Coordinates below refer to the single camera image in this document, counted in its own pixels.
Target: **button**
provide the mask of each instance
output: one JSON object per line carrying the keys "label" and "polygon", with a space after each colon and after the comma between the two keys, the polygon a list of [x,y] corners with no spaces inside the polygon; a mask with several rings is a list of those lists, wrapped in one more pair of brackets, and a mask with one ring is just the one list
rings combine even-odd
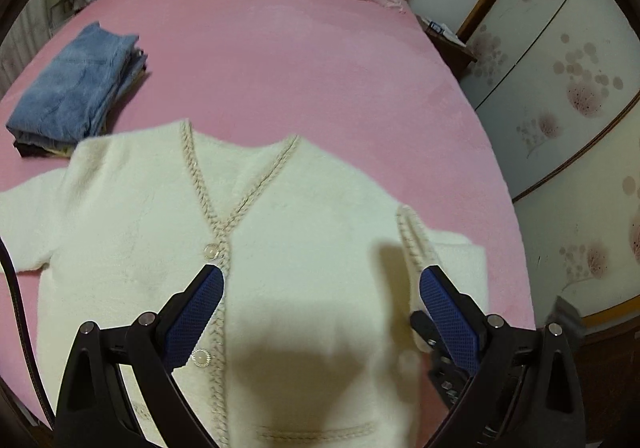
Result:
{"label": "button", "polygon": [[216,258],[218,258],[220,256],[220,250],[218,249],[218,245],[207,244],[204,247],[204,256],[207,257],[207,259],[210,261],[214,261]]}
{"label": "button", "polygon": [[198,367],[207,367],[211,363],[211,354],[205,349],[194,349],[191,353],[191,361]]}

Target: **blue textured pad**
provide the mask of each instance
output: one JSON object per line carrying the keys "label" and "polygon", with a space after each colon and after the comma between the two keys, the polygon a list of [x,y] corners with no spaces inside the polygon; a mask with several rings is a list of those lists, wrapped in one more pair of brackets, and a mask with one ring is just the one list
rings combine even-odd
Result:
{"label": "blue textured pad", "polygon": [[431,315],[453,362],[470,376],[480,367],[478,336],[430,268],[420,275],[420,298]]}
{"label": "blue textured pad", "polygon": [[214,269],[200,284],[164,337],[162,363],[168,372],[183,367],[189,361],[191,352],[222,299],[225,279],[222,271],[212,267]]}

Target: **white cardigan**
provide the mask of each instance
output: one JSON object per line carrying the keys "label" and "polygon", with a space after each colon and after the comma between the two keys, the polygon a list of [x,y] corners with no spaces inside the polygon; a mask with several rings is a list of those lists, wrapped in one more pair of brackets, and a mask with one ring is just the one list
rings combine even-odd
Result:
{"label": "white cardigan", "polygon": [[[220,222],[238,211],[222,239],[194,168]],[[413,255],[408,270],[402,243],[408,253],[414,239],[431,241],[482,308],[487,289],[482,248],[415,234],[417,218],[397,213],[371,179],[304,139],[243,148],[178,121],[87,139],[66,169],[0,194],[0,235],[18,271],[44,267],[37,358],[54,407],[82,322],[106,329],[158,311],[207,262],[206,246],[224,243],[213,262],[225,271],[225,300],[198,343],[213,358],[174,371],[217,443],[408,448],[420,380],[408,316],[420,266]],[[162,445],[124,368],[143,431]]]}

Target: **nightstand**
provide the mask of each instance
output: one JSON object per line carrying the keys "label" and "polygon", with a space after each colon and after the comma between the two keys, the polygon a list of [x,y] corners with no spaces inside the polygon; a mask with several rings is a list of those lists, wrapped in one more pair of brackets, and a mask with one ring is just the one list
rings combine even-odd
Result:
{"label": "nightstand", "polygon": [[420,17],[416,18],[420,22],[420,27],[424,33],[431,39],[438,53],[440,53],[444,63],[449,66],[453,76],[460,80],[469,64],[477,62],[478,59],[468,48],[463,48],[443,35],[434,32]]}

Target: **pink bedspread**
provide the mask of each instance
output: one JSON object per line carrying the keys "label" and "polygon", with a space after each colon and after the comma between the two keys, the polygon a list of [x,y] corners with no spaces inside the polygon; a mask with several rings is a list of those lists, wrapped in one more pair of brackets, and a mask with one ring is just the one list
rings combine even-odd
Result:
{"label": "pink bedspread", "polygon": [[[518,222],[475,112],[411,14],[359,0],[99,0],[33,60],[0,102],[0,190],[65,162],[19,157],[4,129],[24,89],[87,24],[140,35],[149,77],[114,132],[191,118],[241,145],[300,133],[411,205],[427,226],[486,248],[491,310],[533,326]],[[36,275],[21,277],[35,338]],[[6,284],[0,374],[31,410]]]}

